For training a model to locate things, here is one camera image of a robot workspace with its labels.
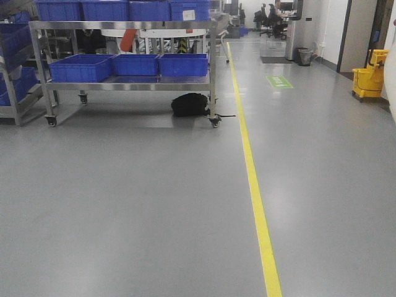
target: green floor sign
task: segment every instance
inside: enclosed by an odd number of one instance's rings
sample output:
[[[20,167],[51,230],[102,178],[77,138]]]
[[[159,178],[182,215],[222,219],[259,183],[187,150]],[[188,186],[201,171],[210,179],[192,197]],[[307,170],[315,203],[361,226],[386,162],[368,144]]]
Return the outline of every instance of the green floor sign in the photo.
[[[266,78],[274,88],[294,88],[283,76],[267,75]]]

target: yellow tape line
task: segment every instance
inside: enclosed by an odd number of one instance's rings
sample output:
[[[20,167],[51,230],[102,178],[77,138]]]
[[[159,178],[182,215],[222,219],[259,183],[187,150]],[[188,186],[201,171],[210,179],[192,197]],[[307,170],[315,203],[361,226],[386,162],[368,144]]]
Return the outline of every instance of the yellow tape line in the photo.
[[[241,127],[243,149],[245,154],[247,175],[249,178],[250,193],[252,197],[254,219],[256,221],[257,237],[259,239],[260,245],[260,256],[264,272],[265,287],[267,289],[267,297],[282,297],[282,289],[280,287],[277,265],[273,255],[267,219],[265,218],[256,167],[254,166],[248,126],[246,124],[241,94],[239,92],[239,86],[236,80],[236,72],[229,43],[227,43],[227,47],[228,53],[230,54],[231,73],[233,76],[236,104],[238,107],[239,125]]]

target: red object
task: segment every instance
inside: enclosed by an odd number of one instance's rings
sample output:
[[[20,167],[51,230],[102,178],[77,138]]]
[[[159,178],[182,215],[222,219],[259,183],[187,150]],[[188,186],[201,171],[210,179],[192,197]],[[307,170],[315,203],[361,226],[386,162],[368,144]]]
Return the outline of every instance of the red object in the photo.
[[[125,30],[121,44],[119,45],[123,51],[131,51],[134,44],[134,39],[137,29],[127,29]]]

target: computer monitor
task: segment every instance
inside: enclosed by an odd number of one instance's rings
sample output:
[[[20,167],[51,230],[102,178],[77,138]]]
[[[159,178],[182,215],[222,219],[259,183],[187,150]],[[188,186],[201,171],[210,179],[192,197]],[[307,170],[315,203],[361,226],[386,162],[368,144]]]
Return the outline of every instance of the computer monitor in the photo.
[[[210,0],[210,9],[220,10],[220,0]]]
[[[293,10],[293,2],[281,2],[279,10],[280,11],[292,11]]]
[[[231,12],[231,3],[224,4],[224,12],[229,14]]]

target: metal shelving rack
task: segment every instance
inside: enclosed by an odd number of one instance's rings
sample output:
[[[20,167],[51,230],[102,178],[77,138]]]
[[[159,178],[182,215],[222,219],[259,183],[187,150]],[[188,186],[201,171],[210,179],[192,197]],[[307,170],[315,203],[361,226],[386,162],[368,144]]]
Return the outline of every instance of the metal shelving rack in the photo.
[[[98,83],[52,83],[46,78],[45,68],[41,57],[41,47],[39,36],[46,35],[45,30],[71,30],[73,52],[78,53],[77,38],[75,30],[82,29],[209,29],[210,44],[216,45],[217,25],[215,19],[208,21],[169,21],[169,22],[97,22],[97,21],[69,21],[69,22],[30,22],[30,31],[32,34],[33,47],[37,59],[37,66],[40,75],[40,81],[43,89],[43,96],[46,98],[47,114],[46,118],[51,127],[57,125],[54,106],[50,100],[50,90],[80,90],[80,99],[82,103],[87,103],[87,90],[145,90],[145,91],[209,91],[209,121],[213,127],[218,127],[221,117],[216,114],[216,61],[215,47],[209,55],[209,74],[207,77],[156,77],[148,80],[136,77],[110,77],[103,82]]]
[[[5,4],[0,4],[1,13],[0,17],[4,17],[5,14],[16,13],[19,8],[23,5],[31,2],[30,0],[19,0],[10,1]],[[43,46],[43,39],[38,40],[39,44]],[[2,39],[0,37],[0,47],[2,47]],[[6,61],[7,59],[0,56],[0,72],[3,75],[6,83],[8,96],[10,99],[10,106],[0,106],[0,118],[13,118],[15,124],[20,126],[22,124],[22,116],[41,98],[42,91],[41,86],[36,85],[30,89],[29,93],[20,102],[17,101],[15,95],[14,83],[10,77],[10,73],[15,69],[16,65],[21,65],[27,59],[33,56],[33,46],[28,45],[18,53],[13,55],[12,63]]]

